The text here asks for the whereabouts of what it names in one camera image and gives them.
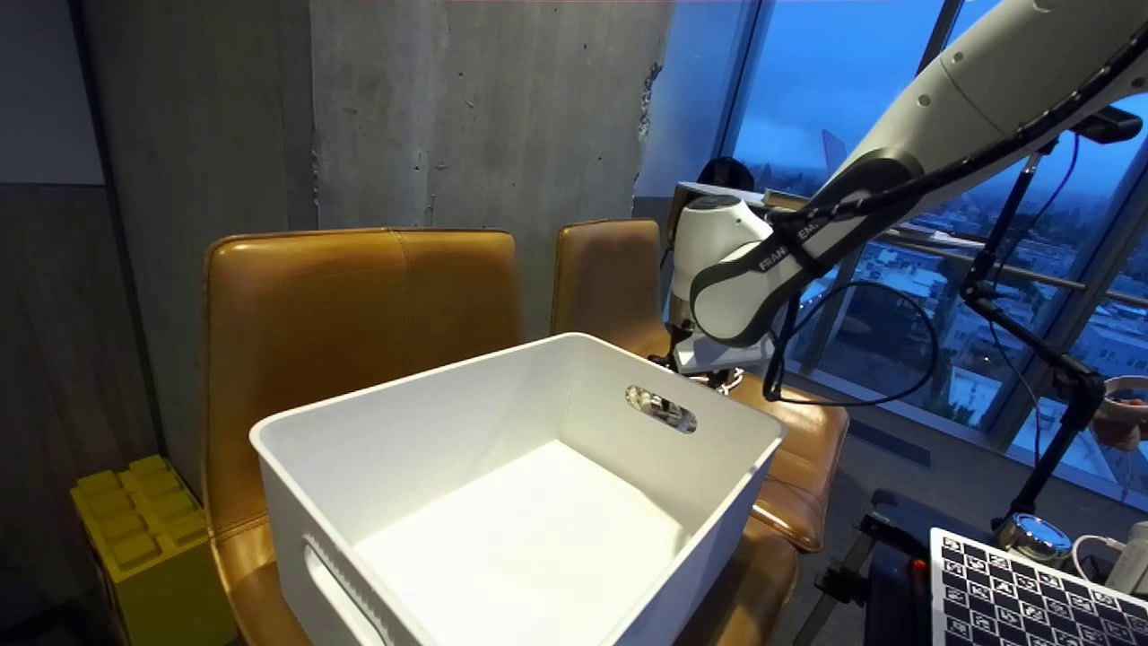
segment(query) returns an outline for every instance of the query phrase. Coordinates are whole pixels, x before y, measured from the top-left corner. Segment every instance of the yellow container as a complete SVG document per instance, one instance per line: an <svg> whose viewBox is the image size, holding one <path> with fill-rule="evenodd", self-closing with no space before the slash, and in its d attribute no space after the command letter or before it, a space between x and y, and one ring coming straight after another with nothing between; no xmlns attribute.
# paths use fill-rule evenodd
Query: yellow container
<svg viewBox="0 0 1148 646"><path fill-rule="evenodd" d="M121 639L134 646L217 646L239 633L218 589L199 499L170 458L71 484L77 512L116 596Z"/></svg>

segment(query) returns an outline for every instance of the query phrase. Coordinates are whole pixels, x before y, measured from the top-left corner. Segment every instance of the bin handle slot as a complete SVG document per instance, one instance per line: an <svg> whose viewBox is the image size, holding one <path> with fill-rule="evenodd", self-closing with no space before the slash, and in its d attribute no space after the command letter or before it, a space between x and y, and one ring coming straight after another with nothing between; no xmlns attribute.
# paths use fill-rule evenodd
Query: bin handle slot
<svg viewBox="0 0 1148 646"><path fill-rule="evenodd" d="M356 644L361 644L361 646L392 646L386 627L380 627L380 620L374 620L361 609L361 603L345 589L345 582L331 572L327 556L313 543L303 545L303 561L304 561L317 589L327 596L334 613L356 635Z"/></svg>
<svg viewBox="0 0 1148 646"><path fill-rule="evenodd" d="M646 415L676 428L678 436L691 436L696 431L696 415L685 405L678 405L678 401L671 401L671 399L665 399L665 395L657 395L648 387L629 383L623 387L623 401L630 401Z"/></svg>

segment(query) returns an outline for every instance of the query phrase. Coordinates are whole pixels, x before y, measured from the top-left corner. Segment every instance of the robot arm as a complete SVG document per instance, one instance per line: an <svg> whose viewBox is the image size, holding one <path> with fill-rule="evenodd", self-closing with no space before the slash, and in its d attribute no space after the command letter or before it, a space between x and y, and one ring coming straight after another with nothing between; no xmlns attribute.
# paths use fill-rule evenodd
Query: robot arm
<svg viewBox="0 0 1148 646"><path fill-rule="evenodd" d="M722 345L892 222L933 208L1148 83L1143 0L1001 0L889 105L798 217L683 208L676 294Z"/></svg>

